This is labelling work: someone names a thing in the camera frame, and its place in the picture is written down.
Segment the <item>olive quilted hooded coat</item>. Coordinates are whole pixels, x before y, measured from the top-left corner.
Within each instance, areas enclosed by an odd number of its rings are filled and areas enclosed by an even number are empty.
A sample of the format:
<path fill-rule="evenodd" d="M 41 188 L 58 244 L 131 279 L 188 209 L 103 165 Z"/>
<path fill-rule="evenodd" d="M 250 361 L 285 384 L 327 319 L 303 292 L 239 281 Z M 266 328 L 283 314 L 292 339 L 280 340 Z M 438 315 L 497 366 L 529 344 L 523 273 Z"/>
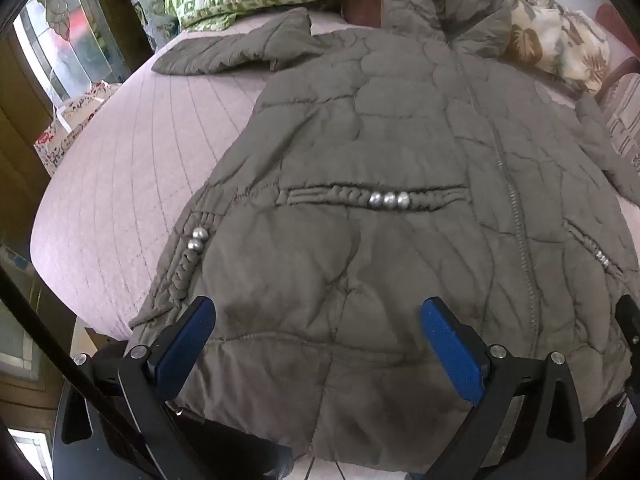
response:
<path fill-rule="evenodd" d="M 271 70 L 131 322 L 148 344 L 213 300 L 182 405 L 322 460 L 427 468 L 468 411 L 420 331 L 433 296 L 517 356 L 563 353 L 585 417 L 622 392 L 638 174 L 593 99 L 501 61 L 508 35 L 503 0 L 383 0 L 378 28 L 314 35 L 295 9 L 155 61 L 172 82 Z"/>

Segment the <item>striped floral sofa cushion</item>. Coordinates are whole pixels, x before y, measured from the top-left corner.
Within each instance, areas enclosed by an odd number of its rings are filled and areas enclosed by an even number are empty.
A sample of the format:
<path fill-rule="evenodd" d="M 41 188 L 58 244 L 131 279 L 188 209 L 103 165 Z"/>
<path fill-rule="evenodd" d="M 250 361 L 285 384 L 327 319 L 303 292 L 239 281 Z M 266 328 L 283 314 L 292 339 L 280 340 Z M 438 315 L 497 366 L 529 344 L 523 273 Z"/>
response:
<path fill-rule="evenodd" d="M 615 151 L 639 171 L 640 76 L 626 74 L 613 84 L 601 103 Z"/>

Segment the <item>floral paper gift bag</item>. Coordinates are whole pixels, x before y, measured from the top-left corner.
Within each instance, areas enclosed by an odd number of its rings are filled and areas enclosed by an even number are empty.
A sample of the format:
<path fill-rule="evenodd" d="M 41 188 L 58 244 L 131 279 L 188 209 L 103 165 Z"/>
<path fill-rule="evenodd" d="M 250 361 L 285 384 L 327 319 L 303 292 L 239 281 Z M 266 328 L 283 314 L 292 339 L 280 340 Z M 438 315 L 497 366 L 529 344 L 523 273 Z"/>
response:
<path fill-rule="evenodd" d="M 50 126 L 34 143 L 36 154 L 50 177 L 62 164 L 81 131 L 119 88 L 120 84 L 97 82 L 82 96 L 64 101 L 54 110 Z"/>

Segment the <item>beige leaf print blanket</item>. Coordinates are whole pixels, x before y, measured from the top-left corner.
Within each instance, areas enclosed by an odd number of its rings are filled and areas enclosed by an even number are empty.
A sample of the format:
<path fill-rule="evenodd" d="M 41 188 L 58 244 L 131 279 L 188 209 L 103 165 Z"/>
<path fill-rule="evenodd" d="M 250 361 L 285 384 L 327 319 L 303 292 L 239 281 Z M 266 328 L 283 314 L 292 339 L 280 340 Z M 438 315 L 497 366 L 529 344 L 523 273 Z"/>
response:
<path fill-rule="evenodd" d="M 384 0 L 390 16 L 392 0 Z M 410 0 L 465 52 L 544 73 L 567 91 L 594 96 L 610 71 L 608 35 L 581 10 L 558 0 Z"/>

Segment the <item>brown pink headboard cushion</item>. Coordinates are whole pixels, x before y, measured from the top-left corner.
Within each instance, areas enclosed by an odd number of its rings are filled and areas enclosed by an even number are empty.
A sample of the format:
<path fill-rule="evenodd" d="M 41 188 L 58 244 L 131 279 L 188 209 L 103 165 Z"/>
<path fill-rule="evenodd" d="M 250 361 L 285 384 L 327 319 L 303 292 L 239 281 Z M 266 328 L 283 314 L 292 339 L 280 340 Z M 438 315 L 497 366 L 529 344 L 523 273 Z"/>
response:
<path fill-rule="evenodd" d="M 623 76 L 639 73 L 639 43 L 612 3 L 603 3 L 602 6 L 599 6 L 596 22 L 632 53 L 631 58 L 626 58 L 624 62 L 615 65 L 606 76 L 600 91 L 596 94 L 596 101 L 601 104 L 608 92 Z"/>

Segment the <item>window with glass pane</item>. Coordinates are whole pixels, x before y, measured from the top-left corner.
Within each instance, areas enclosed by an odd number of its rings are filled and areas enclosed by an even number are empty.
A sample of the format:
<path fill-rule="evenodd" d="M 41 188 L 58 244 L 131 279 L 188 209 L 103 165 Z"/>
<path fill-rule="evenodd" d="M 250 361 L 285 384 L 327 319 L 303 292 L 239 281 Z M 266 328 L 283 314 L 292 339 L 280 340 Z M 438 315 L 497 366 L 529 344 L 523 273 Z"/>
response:
<path fill-rule="evenodd" d="M 121 84 L 131 74 L 99 0 L 28 0 L 13 27 L 56 107 L 99 82 Z"/>

